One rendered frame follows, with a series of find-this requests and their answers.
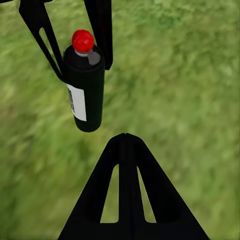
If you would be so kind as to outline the pesticide atomizer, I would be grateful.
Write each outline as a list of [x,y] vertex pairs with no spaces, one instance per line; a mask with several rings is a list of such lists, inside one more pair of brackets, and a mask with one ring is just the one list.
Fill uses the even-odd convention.
[[102,123],[106,61],[88,30],[74,32],[71,42],[63,57],[71,108],[76,126],[91,133]]

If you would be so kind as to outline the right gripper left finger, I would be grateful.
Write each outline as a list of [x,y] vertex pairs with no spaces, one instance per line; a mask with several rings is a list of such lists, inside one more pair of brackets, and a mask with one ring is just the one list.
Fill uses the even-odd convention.
[[[113,168],[117,164],[118,222],[100,223]],[[107,143],[58,240],[133,240],[125,133]]]

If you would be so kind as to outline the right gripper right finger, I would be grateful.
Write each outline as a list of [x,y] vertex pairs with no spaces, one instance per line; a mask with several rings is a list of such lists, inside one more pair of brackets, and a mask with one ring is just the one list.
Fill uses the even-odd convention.
[[[125,140],[133,240],[210,240],[144,141]],[[137,167],[156,223],[145,220]]]

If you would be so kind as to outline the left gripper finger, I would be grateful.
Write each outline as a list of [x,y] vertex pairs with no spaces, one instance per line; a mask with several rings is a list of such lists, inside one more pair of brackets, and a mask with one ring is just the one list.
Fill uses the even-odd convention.
[[[21,17],[24,19],[27,27],[34,36],[36,42],[43,51],[44,55],[46,56],[48,62],[50,63],[58,78],[64,83],[70,85],[71,83],[64,64],[64,60],[62,59],[50,19],[44,5],[44,3],[49,2],[53,2],[53,0],[21,0],[19,13],[21,14]],[[39,31],[42,28],[47,35],[61,73],[39,34]]]
[[112,0],[84,0],[97,46],[105,58],[105,69],[113,64]]

